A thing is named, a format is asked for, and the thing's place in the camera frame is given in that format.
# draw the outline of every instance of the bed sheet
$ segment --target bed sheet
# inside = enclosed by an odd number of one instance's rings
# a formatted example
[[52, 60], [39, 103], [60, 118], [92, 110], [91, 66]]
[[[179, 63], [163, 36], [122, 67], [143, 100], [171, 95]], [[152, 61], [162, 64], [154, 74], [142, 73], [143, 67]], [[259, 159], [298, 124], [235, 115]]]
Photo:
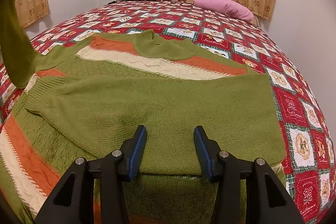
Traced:
[[[286, 188], [306, 223], [317, 223], [335, 198], [335, 156], [325, 119], [303, 76], [258, 27], [182, 1], [127, 1], [106, 5], [63, 22], [31, 40], [47, 54], [99, 32], [140, 33], [190, 39], [209, 51], [267, 73], [286, 144]], [[0, 65], [2, 124], [22, 90]]]

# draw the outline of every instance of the mattress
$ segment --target mattress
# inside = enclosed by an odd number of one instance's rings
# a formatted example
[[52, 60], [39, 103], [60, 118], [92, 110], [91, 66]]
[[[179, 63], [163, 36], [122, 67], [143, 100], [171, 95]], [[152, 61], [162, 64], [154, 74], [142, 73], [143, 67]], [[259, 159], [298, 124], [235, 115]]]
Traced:
[[[303, 76], [260, 28], [182, 1], [126, 1], [73, 17], [31, 43], [47, 54], [55, 45], [69, 47], [94, 33], [134, 34], [148, 29], [165, 39], [188, 38], [215, 54], [268, 74], [287, 151], [278, 168], [283, 169], [286, 189], [305, 222], [321, 219], [335, 198], [335, 156], [329, 131]], [[22, 90], [11, 83], [4, 64], [0, 77], [2, 128]], [[25, 175], [20, 159], [16, 160]], [[25, 201], [20, 187], [16, 190]]]

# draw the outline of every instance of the black object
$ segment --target black object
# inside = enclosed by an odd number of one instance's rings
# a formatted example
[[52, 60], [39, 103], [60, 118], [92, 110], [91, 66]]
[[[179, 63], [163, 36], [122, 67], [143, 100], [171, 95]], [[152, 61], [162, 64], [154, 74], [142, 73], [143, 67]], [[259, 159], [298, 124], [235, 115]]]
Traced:
[[146, 138], [146, 128], [138, 126], [120, 150], [98, 160], [77, 158], [44, 202], [35, 223], [93, 224], [93, 183], [100, 179], [102, 224], [128, 224], [121, 182], [137, 175]]
[[305, 224], [292, 198], [263, 159], [236, 159], [208, 139], [202, 126], [194, 130], [202, 174], [219, 182], [211, 224], [238, 224], [240, 179], [246, 179], [246, 224]]

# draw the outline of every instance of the red bedspread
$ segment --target red bedspread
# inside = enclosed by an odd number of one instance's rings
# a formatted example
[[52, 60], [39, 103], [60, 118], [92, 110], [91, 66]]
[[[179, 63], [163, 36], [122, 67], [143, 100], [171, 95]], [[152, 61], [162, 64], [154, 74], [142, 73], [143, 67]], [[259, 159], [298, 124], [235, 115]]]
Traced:
[[[95, 32], [138, 33], [152, 29], [166, 39], [188, 38], [225, 58], [267, 73], [286, 144], [282, 162], [286, 188], [306, 223], [322, 218], [335, 197], [335, 157], [323, 114], [308, 84], [275, 43], [259, 28], [180, 1], [129, 1], [78, 15], [32, 39], [46, 54], [54, 45], [71, 46]], [[22, 93], [0, 65], [1, 114], [6, 119]]]

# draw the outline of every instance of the patchwork quilt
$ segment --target patchwork quilt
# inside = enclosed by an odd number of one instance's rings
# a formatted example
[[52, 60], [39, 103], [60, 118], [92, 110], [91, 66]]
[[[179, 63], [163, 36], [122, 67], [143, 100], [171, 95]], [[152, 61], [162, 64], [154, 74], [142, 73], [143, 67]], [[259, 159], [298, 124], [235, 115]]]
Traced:
[[[260, 28], [181, 1], [126, 1], [73, 17], [39, 34], [31, 43], [47, 54], [55, 45], [69, 47], [93, 33], [133, 34], [148, 29], [165, 39], [188, 38], [213, 53], [268, 74], [287, 150], [279, 167], [286, 176], [286, 189], [305, 222], [318, 223], [335, 198], [333, 144], [309, 85]], [[4, 64], [0, 65], [0, 79], [3, 124], [22, 90], [11, 83]]]

